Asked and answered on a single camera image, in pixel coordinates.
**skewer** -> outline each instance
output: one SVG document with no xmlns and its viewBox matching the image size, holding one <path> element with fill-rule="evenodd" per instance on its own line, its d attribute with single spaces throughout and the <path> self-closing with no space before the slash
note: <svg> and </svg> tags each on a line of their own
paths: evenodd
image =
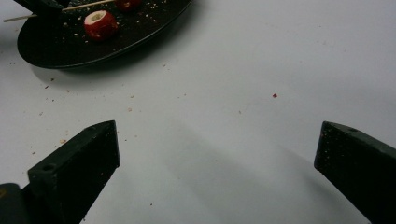
<svg viewBox="0 0 396 224">
<path fill-rule="evenodd" d="M 62 9 L 62 11 L 75 10 L 75 9 L 79 9 L 79 8 L 82 8 L 82 7 L 91 7 L 91 6 L 104 4 L 104 3 L 109 3 L 109 2 L 114 2 L 114 1 L 115 0 L 102 0 L 102 1 L 99 1 L 99 2 L 89 3 L 89 4 L 76 6 L 76 7 L 66 7 L 66 8 Z M 6 20 L 3 20 L 3 22 L 19 21 L 19 20 L 25 20 L 25 19 L 29 19 L 29 18 L 33 18 L 33 17 L 37 17 L 37 15 L 36 14 L 32 14 L 32 15 L 29 15 L 29 16 L 21 16 L 21 17 L 6 19 Z"/>
</svg>

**plate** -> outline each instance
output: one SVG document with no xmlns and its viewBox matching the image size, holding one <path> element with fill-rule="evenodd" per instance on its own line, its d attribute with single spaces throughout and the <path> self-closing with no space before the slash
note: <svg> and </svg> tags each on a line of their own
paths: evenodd
<svg viewBox="0 0 396 224">
<path fill-rule="evenodd" d="M 95 2 L 72 1 L 74 5 Z M 18 51 L 35 66 L 51 69 L 72 68 L 114 58 L 150 40 L 174 21 L 191 0 L 143 0 L 134 12 L 122 13 L 114 3 L 64 11 L 59 18 L 30 18 L 18 36 Z M 105 9 L 119 23 L 116 35 L 104 42 L 91 41 L 84 31 L 84 19 Z"/>
</svg>

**white surface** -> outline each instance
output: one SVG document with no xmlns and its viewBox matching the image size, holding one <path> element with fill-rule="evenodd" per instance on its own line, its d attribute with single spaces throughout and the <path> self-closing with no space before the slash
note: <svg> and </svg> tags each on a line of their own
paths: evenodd
<svg viewBox="0 0 396 224">
<path fill-rule="evenodd" d="M 367 223 L 313 160 L 323 120 L 396 146 L 395 12 L 195 0 L 146 46 L 65 71 L 26 63 L 23 21 L 1 23 L 0 180 L 25 186 L 62 139 L 114 119 L 121 167 L 84 223 Z"/>
</svg>

